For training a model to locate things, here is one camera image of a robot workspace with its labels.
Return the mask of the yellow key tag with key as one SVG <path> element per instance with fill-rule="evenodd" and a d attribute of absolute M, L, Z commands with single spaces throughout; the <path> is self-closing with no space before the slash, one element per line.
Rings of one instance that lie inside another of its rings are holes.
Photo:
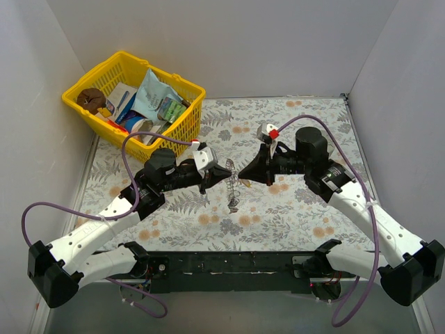
<path fill-rule="evenodd" d="M 247 188 L 250 188 L 250 187 L 251 187 L 251 183 L 250 183 L 249 180 L 240 179 L 240 182 L 241 182 L 244 186 L 246 186 Z"/>

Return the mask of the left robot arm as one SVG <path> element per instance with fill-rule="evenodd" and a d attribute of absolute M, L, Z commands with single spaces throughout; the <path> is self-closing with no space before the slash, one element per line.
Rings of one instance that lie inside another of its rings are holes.
<path fill-rule="evenodd" d="M 136 173 L 134 184 L 124 188 L 93 220 L 49 244 L 37 241 L 29 246 L 29 278 L 46 304 L 57 308 L 96 280 L 121 273 L 143 277 L 150 265 L 141 245 L 132 241 L 103 253 L 98 248 L 163 206 L 166 191 L 198 186 L 205 193 L 231 174 L 218 164 L 209 147 L 194 151 L 193 158 L 181 163 L 171 149 L 155 150 Z"/>

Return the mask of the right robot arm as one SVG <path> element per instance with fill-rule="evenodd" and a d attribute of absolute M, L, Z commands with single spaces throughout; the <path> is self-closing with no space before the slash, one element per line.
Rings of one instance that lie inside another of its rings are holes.
<path fill-rule="evenodd" d="M 294 150 L 278 136 L 272 124 L 258 128 L 259 152 L 239 177 L 270 186 L 277 175 L 303 175 L 310 191 L 349 218 L 379 248 L 377 257 L 362 251 L 347 253 L 339 241 L 331 241 L 317 248 L 304 270 L 314 269 L 326 277 L 346 271 L 379 280 L 387 295 L 403 306 L 411 305 L 441 278 L 444 247 L 436 240 L 424 241 L 378 203 L 367 200 L 358 179 L 330 158 L 328 141 L 319 129 L 299 129 Z"/>

